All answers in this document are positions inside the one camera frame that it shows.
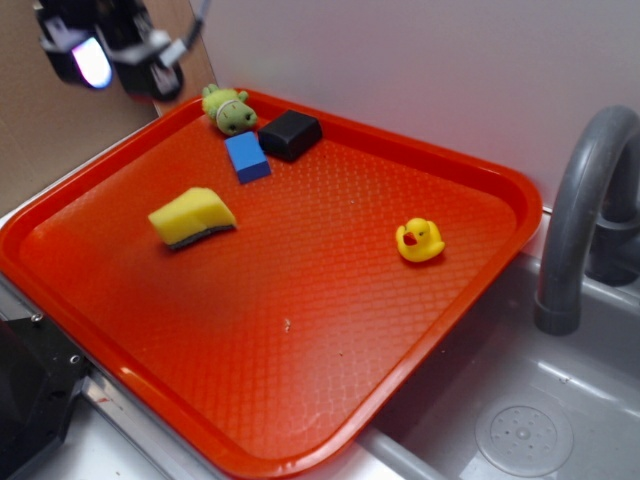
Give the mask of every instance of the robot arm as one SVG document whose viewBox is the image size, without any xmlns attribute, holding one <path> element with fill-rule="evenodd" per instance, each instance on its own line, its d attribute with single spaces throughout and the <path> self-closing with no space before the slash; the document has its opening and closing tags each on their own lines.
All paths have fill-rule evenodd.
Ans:
<svg viewBox="0 0 640 480">
<path fill-rule="evenodd" d="M 40 0 L 34 10 L 40 44 L 61 80 L 101 89 L 115 71 L 130 96 L 171 101 L 183 85 L 178 60 L 197 38 L 209 3 L 173 43 L 153 27 L 140 0 Z"/>
</svg>

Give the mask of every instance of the tray rim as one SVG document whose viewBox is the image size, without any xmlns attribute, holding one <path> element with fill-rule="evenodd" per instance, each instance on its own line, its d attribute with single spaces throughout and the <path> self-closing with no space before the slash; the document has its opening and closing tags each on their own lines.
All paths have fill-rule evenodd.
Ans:
<svg viewBox="0 0 640 480">
<path fill-rule="evenodd" d="M 394 162 L 421 171 L 456 181 L 469 188 L 500 198 L 507 203 L 516 217 L 516 228 L 511 237 L 491 259 L 480 269 L 478 274 L 465 287 L 464 295 L 458 295 L 456 299 L 445 309 L 434 325 L 429 328 L 421 339 L 405 354 L 394 369 L 384 377 L 379 385 L 367 396 L 356 411 L 334 432 L 334 434 L 318 448 L 300 454 L 296 458 L 288 459 L 254 459 L 251 465 L 246 465 L 246 453 L 230 441 L 223 441 L 223 435 L 211 438 L 212 429 L 198 425 L 193 417 L 184 414 L 176 415 L 170 411 L 172 395 L 161 392 L 154 387 L 152 382 L 144 378 L 155 379 L 149 371 L 145 375 L 133 374 L 126 367 L 135 359 L 127 358 L 126 352 L 120 352 L 118 358 L 120 366 L 110 365 L 109 373 L 119 382 L 131 390 L 143 403 L 152 408 L 174 429 L 181 431 L 187 442 L 199 450 L 212 463 L 223 470 L 242 477 L 280 477 L 300 473 L 312 468 L 321 461 L 333 457 L 367 425 L 369 420 L 377 412 L 384 401 L 388 399 L 402 384 L 410 373 L 417 368 L 421 361 L 429 355 L 431 350 L 446 333 L 455 326 L 457 320 L 471 307 L 488 288 L 490 283 L 502 272 L 508 263 L 517 255 L 521 247 L 535 233 L 542 215 L 542 200 L 539 192 L 523 174 L 498 164 L 471 157 L 446 148 L 434 146 L 419 140 L 407 138 L 395 133 L 380 130 L 351 120 L 324 113 L 312 108 L 297 105 L 288 101 L 276 99 L 258 92 L 249 91 L 248 101 L 257 111 L 261 111 L 267 118 L 275 118 L 287 109 L 297 109 L 320 120 L 325 138 L 329 138 L 352 148 L 367 153 L 380 155 L 392 145 Z M 160 143 L 164 138 L 172 135 L 187 124 L 195 121 L 203 115 L 201 110 L 201 97 L 191 99 L 169 114 L 155 120 L 147 127 L 116 145 L 113 149 L 89 162 L 59 184 L 52 186 L 41 196 L 15 212 L 0 228 L 0 271 L 4 273 L 17 288 L 32 300 L 36 305 L 46 304 L 49 309 L 46 313 L 52 318 L 66 319 L 78 318 L 81 315 L 73 306 L 67 305 L 64 299 L 56 296 L 52 288 L 41 285 L 37 275 L 30 272 L 19 262 L 19 248 L 21 242 L 37 225 L 46 221 L 55 212 L 60 211 L 66 205 L 91 190 L 109 175 L 117 172 L 127 164 L 135 161 L 142 153 Z M 349 132 L 344 138 L 343 132 Z M 429 168 L 419 164 L 417 155 L 437 156 L 446 162 L 429 162 Z M 94 337 L 90 329 L 74 325 L 72 337 Z M 101 352 L 111 349 L 115 345 L 103 344 L 101 349 L 89 352 L 90 357 L 99 359 Z M 237 455 L 243 457 L 242 462 L 232 462 L 232 465 L 217 464 L 210 455 L 205 453 L 202 445 L 209 445 L 207 451 L 222 449 L 225 455 L 220 459 Z"/>
</svg>

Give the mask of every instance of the drain cover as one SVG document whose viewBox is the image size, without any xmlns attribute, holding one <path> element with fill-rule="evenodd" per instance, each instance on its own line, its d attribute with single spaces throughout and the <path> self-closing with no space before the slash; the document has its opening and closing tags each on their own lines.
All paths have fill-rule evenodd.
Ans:
<svg viewBox="0 0 640 480">
<path fill-rule="evenodd" d="M 573 448 L 569 421 L 557 405 L 537 396 L 508 396 L 488 405 L 476 423 L 483 455 L 500 470 L 539 477 L 560 468 Z"/>
</svg>

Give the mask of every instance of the black eraser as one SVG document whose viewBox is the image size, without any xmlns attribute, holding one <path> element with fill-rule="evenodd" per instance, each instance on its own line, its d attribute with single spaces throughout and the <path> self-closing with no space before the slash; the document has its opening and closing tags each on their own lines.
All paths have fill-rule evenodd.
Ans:
<svg viewBox="0 0 640 480">
<path fill-rule="evenodd" d="M 294 161 L 322 138 L 317 118 L 287 110 L 258 130 L 258 141 L 265 153 Z"/>
</svg>

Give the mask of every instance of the black device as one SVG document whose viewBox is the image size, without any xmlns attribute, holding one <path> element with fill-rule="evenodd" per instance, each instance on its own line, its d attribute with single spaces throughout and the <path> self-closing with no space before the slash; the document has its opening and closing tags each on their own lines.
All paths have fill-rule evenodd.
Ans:
<svg viewBox="0 0 640 480">
<path fill-rule="evenodd" d="M 153 27 L 140 0 L 40 0 L 34 12 L 40 45 L 62 81 L 103 89 L 115 72 L 130 96 L 171 101 L 184 83 L 178 60 L 195 42 L 208 4 L 175 42 Z"/>
<path fill-rule="evenodd" d="M 0 479 L 25 477 L 62 444 L 87 367 L 51 319 L 0 320 Z"/>
</svg>

